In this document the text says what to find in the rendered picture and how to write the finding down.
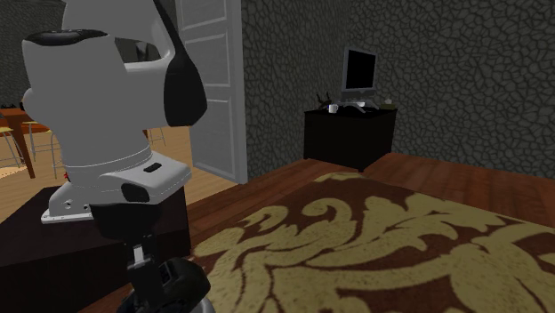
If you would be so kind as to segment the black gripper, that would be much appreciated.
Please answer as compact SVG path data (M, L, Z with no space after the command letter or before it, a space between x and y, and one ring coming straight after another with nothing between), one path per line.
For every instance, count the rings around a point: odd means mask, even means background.
M103 237L134 244L152 232L162 215L158 205L142 203L91 205L91 213ZM133 290L122 299L117 313L153 313L164 298L158 313L211 313L206 298L211 284L202 267L177 257L159 266L149 245L125 247Z

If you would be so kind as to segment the dark brown robot stand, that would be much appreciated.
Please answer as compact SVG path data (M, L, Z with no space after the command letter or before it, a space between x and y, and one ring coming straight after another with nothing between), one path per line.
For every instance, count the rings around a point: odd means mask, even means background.
M103 237L94 219L42 223L55 190L42 189L0 223L0 313L77 313L130 283L124 241ZM189 255L184 191L158 206L157 261Z

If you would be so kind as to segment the white panelled door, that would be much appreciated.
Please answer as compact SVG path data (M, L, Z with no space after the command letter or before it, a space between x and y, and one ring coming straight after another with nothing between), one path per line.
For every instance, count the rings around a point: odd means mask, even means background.
M181 40L204 84L207 111L189 128L192 164L248 182L241 0L175 0Z

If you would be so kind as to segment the brown and beige patterned rug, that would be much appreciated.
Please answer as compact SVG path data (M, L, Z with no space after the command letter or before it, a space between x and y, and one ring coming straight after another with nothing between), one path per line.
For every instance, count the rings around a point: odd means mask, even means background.
M196 245L216 313L555 313L555 229L328 173Z

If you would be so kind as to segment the orange wooden table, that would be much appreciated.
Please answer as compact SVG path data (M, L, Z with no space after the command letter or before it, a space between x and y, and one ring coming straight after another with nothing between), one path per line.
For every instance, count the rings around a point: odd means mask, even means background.
M0 137L10 137L14 142L17 155L14 157L16 165L25 165L28 175L35 179L35 171L29 153L21 151L26 147L24 135L27 133L21 129L21 123L33 121L28 114L20 108L0 108Z

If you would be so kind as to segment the black cabinet with monitor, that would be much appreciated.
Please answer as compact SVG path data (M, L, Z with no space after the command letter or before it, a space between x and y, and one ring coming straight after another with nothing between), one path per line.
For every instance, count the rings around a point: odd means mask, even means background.
M391 152L398 109L390 100L378 105L378 54L359 48L344 50L341 98L320 99L304 113L303 157L363 172Z

